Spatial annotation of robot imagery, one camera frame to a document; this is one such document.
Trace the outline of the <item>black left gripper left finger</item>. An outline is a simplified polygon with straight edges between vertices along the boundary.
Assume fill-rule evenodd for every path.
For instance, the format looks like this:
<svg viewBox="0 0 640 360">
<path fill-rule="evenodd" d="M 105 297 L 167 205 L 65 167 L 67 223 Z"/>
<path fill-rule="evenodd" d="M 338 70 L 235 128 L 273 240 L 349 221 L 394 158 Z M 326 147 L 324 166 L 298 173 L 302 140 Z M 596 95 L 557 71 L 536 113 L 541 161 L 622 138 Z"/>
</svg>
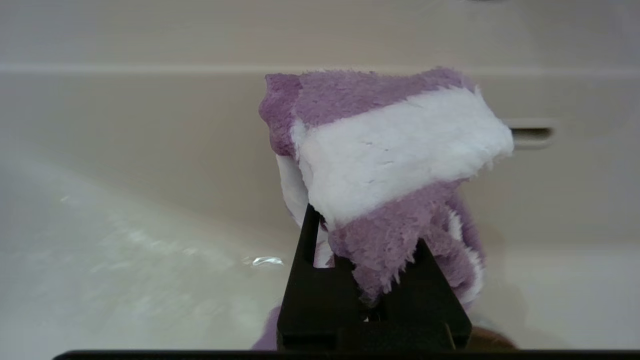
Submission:
<svg viewBox="0 0 640 360">
<path fill-rule="evenodd" d="M 364 325 L 349 259 L 316 268 L 314 257 L 322 217 L 307 205 L 277 322 L 279 351 L 334 351 Z"/>
</svg>

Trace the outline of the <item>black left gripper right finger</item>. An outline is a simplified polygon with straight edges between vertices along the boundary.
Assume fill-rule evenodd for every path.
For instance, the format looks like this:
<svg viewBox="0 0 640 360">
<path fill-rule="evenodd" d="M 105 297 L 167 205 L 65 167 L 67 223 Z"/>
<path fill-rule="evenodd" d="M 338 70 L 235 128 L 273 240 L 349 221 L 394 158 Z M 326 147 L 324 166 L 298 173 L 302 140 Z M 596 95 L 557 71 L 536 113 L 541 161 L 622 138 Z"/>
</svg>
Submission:
<svg viewBox="0 0 640 360">
<path fill-rule="evenodd" d="M 464 350 L 473 326 L 434 255 L 419 239 L 412 262 L 374 309 L 370 351 Z"/>
</svg>

